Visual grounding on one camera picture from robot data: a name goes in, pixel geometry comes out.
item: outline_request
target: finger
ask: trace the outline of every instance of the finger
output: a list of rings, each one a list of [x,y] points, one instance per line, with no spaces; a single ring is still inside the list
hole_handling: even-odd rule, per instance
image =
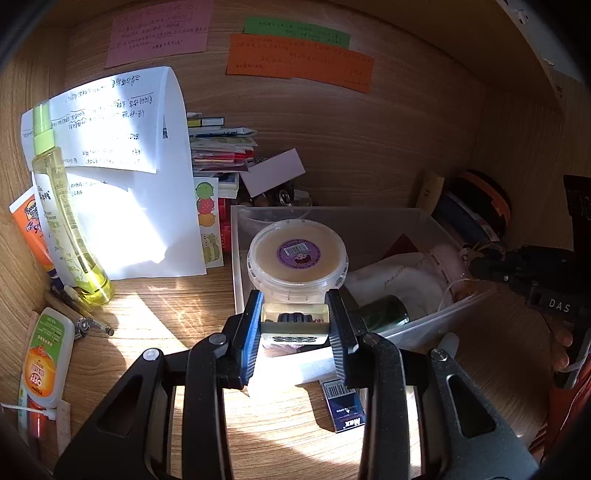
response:
[[[551,316],[547,316],[545,319],[558,343],[564,346],[570,346],[573,343],[573,334],[566,328],[562,320]]]
[[[564,347],[557,342],[550,343],[550,357],[552,359],[554,370],[560,370],[569,365],[570,360],[569,356],[566,354],[566,350],[564,350]]]

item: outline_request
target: round plastic tub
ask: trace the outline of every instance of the round plastic tub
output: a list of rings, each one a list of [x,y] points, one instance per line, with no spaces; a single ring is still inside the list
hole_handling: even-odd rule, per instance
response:
[[[345,281],[349,259],[341,238],[305,219],[272,223],[252,240],[246,267],[269,303],[324,303]]]

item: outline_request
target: human hand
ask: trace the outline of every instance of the human hand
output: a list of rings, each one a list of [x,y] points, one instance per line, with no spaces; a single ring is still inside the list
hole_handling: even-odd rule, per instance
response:
[[[573,343],[573,334],[562,320],[552,316],[542,315],[542,317],[552,334],[550,337],[552,367],[554,370],[560,371],[569,365],[570,360],[565,347],[569,347]]]

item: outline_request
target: clear storage bin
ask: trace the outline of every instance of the clear storage bin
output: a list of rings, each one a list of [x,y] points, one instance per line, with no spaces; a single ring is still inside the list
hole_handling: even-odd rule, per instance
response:
[[[429,215],[419,209],[367,207],[243,207],[233,206],[232,271],[236,312],[252,290],[246,256],[254,236],[279,220],[303,218],[323,223],[343,240],[349,256],[349,271],[381,260],[393,243],[406,235],[419,251],[440,243],[459,249],[457,242]],[[381,333],[399,348],[421,351],[437,342],[470,316],[474,306],[494,292],[491,287],[437,313]],[[322,348],[293,355],[266,357],[259,354],[249,387],[289,386],[315,381],[335,369],[332,350]]]

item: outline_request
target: sticker sheet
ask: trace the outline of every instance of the sticker sheet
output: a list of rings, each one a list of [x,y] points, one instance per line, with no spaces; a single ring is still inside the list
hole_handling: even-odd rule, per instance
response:
[[[217,178],[193,177],[197,199],[197,218],[201,230],[205,267],[222,267],[222,241],[220,237],[220,216],[217,209]]]

